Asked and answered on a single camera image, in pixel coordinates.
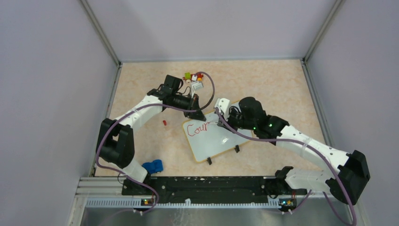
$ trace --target beige tabletop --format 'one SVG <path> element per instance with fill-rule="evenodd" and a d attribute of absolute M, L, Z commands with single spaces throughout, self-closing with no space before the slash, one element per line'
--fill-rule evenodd
<path fill-rule="evenodd" d="M 267 114 L 287 120 L 303 133 L 323 142 L 323 136 L 299 60 L 195 61 L 123 64 L 110 118 L 118 117 L 138 104 L 146 93 L 163 83 L 167 74 L 184 77 L 185 72 L 207 72 L 215 83 L 214 101 L 204 112 L 213 110 L 218 97 L 238 101 L 255 97 Z M 212 94 L 198 90 L 203 106 Z M 135 158 L 139 163 L 161 159 L 164 171 L 159 176 L 270 176 L 284 166 L 319 170 L 314 164 L 280 147 L 250 141 L 240 152 L 227 151 L 207 162 L 197 163 L 182 129 L 187 118 L 182 112 L 166 109 L 151 118 L 135 133 Z M 96 176 L 118 173 L 97 169 Z"/>

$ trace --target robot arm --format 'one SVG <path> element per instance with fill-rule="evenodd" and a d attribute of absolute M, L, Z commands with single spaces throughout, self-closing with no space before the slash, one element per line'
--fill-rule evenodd
<path fill-rule="evenodd" d="M 310 145 L 316 148 L 333 166 L 343 182 L 352 204 L 356 204 L 370 179 L 364 154 L 356 150 L 350 154 L 314 140 L 298 131 L 287 121 L 277 116 L 267 115 L 260 102 L 253 97 L 240 100 L 239 108 L 231 107 L 228 99 L 219 98 L 216 101 L 216 107 L 222 117 L 235 130 L 249 129 L 262 139 L 293 139 L 304 143 L 304 145 L 300 145 L 283 141 L 271 142 L 315 163 L 322 169 L 322 171 L 309 171 L 285 167 L 283 170 L 278 170 L 276 177 L 284 179 L 290 188 L 330 192 L 335 198 L 347 204 L 331 170 L 316 153 L 307 148 Z"/>
<path fill-rule="evenodd" d="M 124 115 L 135 111 L 122 120 L 110 133 L 100 151 L 100 157 L 109 162 L 113 167 L 119 167 L 126 174 L 138 182 L 143 182 L 148 172 L 134 159 L 134 136 L 133 134 L 141 128 L 150 118 L 161 113 L 166 108 L 162 106 L 150 106 L 136 111 L 137 108 L 148 104 L 165 104 L 180 109 L 198 110 L 199 97 L 197 94 L 183 96 L 178 90 L 183 85 L 183 80 L 167 75 L 165 82 L 158 89 L 152 89 L 144 99 L 135 107 L 115 120 L 105 119 L 101 123 L 98 136 L 97 148 L 105 136 L 107 130 L 116 120 Z M 184 116 L 191 119 L 206 121 L 202 111 L 184 113 Z"/>

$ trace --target blue object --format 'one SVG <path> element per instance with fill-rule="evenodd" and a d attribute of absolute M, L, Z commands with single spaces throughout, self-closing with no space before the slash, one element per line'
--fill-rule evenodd
<path fill-rule="evenodd" d="M 150 174 L 159 173 L 163 171 L 162 160 L 156 159 L 152 162 L 146 162 L 142 165 Z"/>

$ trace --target gray wall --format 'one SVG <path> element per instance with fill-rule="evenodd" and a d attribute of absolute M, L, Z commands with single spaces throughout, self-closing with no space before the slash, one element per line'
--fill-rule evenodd
<path fill-rule="evenodd" d="M 303 57 L 335 0 L 89 0 L 122 61 Z"/>
<path fill-rule="evenodd" d="M 310 61 L 338 148 L 366 154 L 372 225 L 399 225 L 399 1 L 349 0 Z"/>
<path fill-rule="evenodd" d="M 66 224 L 115 72 L 78 1 L 0 1 L 0 225 Z"/>

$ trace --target yellow border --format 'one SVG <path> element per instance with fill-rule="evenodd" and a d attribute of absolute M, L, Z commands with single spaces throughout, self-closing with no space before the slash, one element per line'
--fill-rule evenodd
<path fill-rule="evenodd" d="M 193 120 L 193 119 L 184 121 L 184 122 L 182 123 L 182 129 L 183 129 L 184 134 L 186 135 L 186 140 L 187 140 L 187 142 L 188 142 L 188 145 L 190 146 L 191 153 L 192 153 L 192 156 L 194 157 L 195 162 L 196 162 L 196 163 L 202 163 L 202 162 L 205 162 L 206 159 L 205 159 L 205 160 L 202 160 L 202 161 L 197 161 L 197 159 L 195 158 L 194 152 L 192 151 L 192 147 L 191 147 L 191 145 L 190 145 L 190 142 L 189 142 L 189 140 L 188 140 L 187 133 L 186 133 L 186 131 L 184 130 L 184 126 L 183 126 L 186 122 L 192 121 L 192 120 Z M 251 141 L 251 140 L 248 140 L 248 141 L 242 143 L 241 145 L 244 145 L 244 144 L 248 143 L 249 141 Z M 215 155 L 213 155 L 213 156 L 210 156 L 210 158 L 217 157 L 217 156 L 219 156 L 219 155 L 221 155 L 221 154 L 223 154 L 223 153 L 225 153 L 225 152 L 227 152 L 227 151 L 233 150 L 233 149 L 234 149 L 234 148 L 227 149 L 227 150 L 222 151 L 222 152 L 220 152 L 220 153 L 218 153 L 218 154 L 215 154 Z"/>

